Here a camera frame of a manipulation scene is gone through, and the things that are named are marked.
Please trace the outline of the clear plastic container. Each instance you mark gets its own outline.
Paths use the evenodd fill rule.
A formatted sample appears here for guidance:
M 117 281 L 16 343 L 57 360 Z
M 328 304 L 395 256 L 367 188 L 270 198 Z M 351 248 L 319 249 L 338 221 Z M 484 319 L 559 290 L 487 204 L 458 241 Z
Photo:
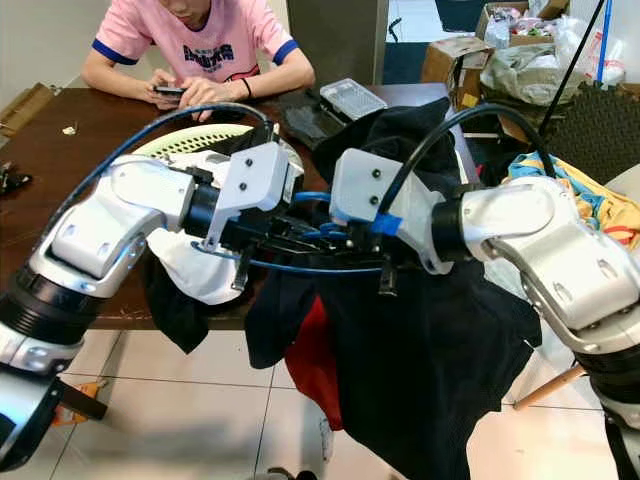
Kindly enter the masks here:
M 342 115 L 348 122 L 389 108 L 387 101 L 351 78 L 325 84 L 320 88 L 319 95 L 334 113 Z

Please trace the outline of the small cardboard box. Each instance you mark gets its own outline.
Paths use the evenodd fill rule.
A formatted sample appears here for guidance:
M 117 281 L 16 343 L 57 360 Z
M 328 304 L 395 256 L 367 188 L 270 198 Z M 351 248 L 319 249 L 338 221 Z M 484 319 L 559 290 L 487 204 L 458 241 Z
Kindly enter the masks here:
M 420 82 L 442 83 L 448 90 L 477 86 L 494 51 L 492 45 L 475 36 L 454 36 L 430 42 L 422 63 Z

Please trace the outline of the black foam puzzle mat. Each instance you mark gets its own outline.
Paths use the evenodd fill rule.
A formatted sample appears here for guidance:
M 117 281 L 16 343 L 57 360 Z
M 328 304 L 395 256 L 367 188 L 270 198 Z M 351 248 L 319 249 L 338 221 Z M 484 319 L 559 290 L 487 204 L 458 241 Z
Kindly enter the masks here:
M 550 154 L 595 182 L 640 164 L 640 90 L 582 87 L 545 134 Z

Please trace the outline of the large open cardboard box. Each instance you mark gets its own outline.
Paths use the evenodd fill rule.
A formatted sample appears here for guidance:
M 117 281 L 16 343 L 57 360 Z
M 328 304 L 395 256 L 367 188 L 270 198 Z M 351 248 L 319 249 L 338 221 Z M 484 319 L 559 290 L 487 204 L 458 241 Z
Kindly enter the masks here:
M 486 3 L 477 20 L 476 36 L 494 49 L 550 44 L 557 19 L 570 0 L 517 0 Z

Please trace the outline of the orange floor sticker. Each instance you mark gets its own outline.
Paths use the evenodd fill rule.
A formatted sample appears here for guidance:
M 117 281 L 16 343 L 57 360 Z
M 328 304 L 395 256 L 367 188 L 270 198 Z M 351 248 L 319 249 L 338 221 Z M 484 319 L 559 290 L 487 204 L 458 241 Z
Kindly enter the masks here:
M 82 383 L 77 384 L 76 389 L 79 392 L 86 394 L 88 398 L 96 401 L 97 394 L 99 394 L 99 390 L 102 387 L 102 383 L 100 381 L 91 381 L 91 383 Z M 52 426 L 54 428 L 60 428 L 60 426 L 70 426 L 81 424 L 81 422 L 87 422 L 88 417 L 82 415 L 82 413 L 77 413 L 76 411 L 70 410 L 69 407 L 58 406 L 55 408 L 55 417 L 52 420 Z

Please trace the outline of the small black gadget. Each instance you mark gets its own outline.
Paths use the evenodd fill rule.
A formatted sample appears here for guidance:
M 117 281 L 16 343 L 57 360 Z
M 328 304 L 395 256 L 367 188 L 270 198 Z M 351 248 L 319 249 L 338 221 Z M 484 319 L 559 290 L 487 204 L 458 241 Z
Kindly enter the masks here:
M 31 174 L 18 172 L 12 164 L 3 164 L 0 169 L 1 196 L 10 195 L 28 186 L 32 179 Z

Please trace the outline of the light wooden leg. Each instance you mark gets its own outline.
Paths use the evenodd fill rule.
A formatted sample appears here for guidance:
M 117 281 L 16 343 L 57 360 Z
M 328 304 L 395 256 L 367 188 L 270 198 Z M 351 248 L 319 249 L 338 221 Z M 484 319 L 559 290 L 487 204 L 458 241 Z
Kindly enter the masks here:
M 527 407 L 535 406 L 535 403 L 544 401 L 550 394 L 556 393 L 557 390 L 567 387 L 581 378 L 585 374 L 585 369 L 579 364 L 573 365 L 570 369 L 564 370 L 561 374 L 554 376 L 554 378 L 545 381 L 539 388 L 532 390 L 524 398 L 518 399 L 513 403 L 513 410 L 520 411 L 525 410 Z

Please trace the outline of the person in pink shirt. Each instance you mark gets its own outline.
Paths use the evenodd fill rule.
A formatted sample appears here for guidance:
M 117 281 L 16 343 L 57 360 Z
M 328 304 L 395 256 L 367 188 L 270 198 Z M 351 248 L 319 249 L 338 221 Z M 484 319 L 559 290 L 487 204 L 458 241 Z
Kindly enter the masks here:
M 266 0 L 111 0 L 82 64 L 93 90 L 168 111 L 314 86 L 314 65 Z M 179 99 L 154 86 L 186 88 Z

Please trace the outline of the dark garment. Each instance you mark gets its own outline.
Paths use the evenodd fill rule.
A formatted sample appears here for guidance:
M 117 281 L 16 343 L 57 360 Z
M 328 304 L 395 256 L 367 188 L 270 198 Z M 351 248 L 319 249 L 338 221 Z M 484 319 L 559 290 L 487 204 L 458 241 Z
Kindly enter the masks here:
M 403 264 L 393 296 L 375 274 L 269 271 L 244 316 L 251 365 L 283 360 L 323 306 L 343 429 L 408 480 L 471 480 L 468 439 L 540 346 L 539 317 L 481 262 L 433 275 L 401 239 L 380 244 Z

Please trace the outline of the thin black pole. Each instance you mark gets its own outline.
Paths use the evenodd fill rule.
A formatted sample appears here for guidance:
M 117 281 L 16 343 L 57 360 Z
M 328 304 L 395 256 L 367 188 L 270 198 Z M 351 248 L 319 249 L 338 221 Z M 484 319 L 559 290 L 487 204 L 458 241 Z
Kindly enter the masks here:
M 564 91 L 568 84 L 570 84 L 571 79 L 575 76 L 576 73 L 576 65 L 579 64 L 579 59 L 581 58 L 582 51 L 586 49 L 593 40 L 593 29 L 595 28 L 596 20 L 599 19 L 600 14 L 602 12 L 607 15 L 609 9 L 612 8 L 612 0 L 596 0 L 596 5 L 593 14 L 591 14 L 589 22 L 585 23 L 585 26 L 581 28 L 579 32 L 579 41 L 576 42 L 575 50 L 573 50 L 573 55 L 571 59 L 568 61 L 562 61 L 561 65 L 563 67 L 563 76 L 561 81 L 558 83 L 558 87 L 556 93 L 554 93 L 552 100 L 550 100 L 547 110 L 544 111 L 543 118 L 541 118 L 538 133 L 544 134 L 547 132 L 548 124 L 550 123 L 550 119 L 552 119 L 552 115 L 554 111 L 556 111 L 559 102 L 563 97 Z

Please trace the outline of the light green laundry basket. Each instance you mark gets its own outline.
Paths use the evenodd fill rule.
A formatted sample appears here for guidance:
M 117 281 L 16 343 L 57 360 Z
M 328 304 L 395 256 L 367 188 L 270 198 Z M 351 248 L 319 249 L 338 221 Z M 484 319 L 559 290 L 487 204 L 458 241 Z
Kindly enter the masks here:
M 241 136 L 253 131 L 251 125 L 238 124 L 202 124 L 193 125 L 151 140 L 134 148 L 133 155 L 155 157 L 163 163 L 172 163 L 172 155 L 195 154 L 202 148 L 214 145 L 218 141 Z

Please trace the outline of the blue plastic hanger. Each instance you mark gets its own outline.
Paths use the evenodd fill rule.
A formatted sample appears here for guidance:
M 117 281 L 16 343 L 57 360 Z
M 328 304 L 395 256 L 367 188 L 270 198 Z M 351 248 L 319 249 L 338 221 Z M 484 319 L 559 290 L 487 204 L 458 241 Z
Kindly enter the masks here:
M 209 232 L 212 210 L 220 193 L 219 188 L 198 186 L 189 201 L 186 210 L 179 216 L 179 232 L 192 236 L 189 242 L 191 250 L 224 262 L 230 274 L 236 275 L 236 252 L 221 247 L 204 247 L 202 242 Z M 283 253 L 256 253 L 251 260 L 250 269 L 268 269 L 301 276 L 339 276 L 338 253 L 346 239 L 348 227 L 340 227 L 334 221 L 317 221 L 315 215 L 326 205 L 330 195 L 323 192 L 293 193 L 292 202 L 282 210 L 271 214 L 270 218 L 284 218 L 294 225 L 294 232 L 301 234 L 305 241 L 311 242 L 311 252 L 302 255 L 283 255 Z

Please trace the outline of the blue tape tab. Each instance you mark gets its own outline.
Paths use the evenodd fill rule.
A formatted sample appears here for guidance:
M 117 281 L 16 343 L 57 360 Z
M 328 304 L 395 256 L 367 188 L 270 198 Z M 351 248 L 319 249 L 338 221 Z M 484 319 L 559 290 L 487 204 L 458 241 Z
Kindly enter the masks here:
M 403 223 L 403 218 L 390 214 L 390 212 L 378 212 L 375 218 L 370 221 L 370 232 L 379 236 L 397 237 L 399 229 Z

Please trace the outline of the brown wooden chair back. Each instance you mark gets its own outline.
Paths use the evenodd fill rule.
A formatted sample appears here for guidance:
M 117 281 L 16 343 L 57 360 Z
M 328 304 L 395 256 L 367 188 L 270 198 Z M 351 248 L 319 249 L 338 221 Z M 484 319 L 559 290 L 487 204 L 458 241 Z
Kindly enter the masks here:
M 38 111 L 44 109 L 54 99 L 56 93 L 58 92 L 54 88 L 42 83 L 33 84 L 32 87 L 20 92 L 1 110 L 1 134 L 4 137 L 13 137 L 24 125 L 29 123 L 29 120 L 35 118 Z

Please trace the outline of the teal and yellow cloth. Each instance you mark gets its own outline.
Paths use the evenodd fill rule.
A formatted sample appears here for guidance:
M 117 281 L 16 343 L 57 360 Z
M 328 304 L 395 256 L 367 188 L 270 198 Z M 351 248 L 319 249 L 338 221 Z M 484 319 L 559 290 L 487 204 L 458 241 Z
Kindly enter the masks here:
M 553 177 L 572 192 L 580 218 L 627 250 L 640 247 L 640 204 L 595 182 L 558 157 L 552 159 Z

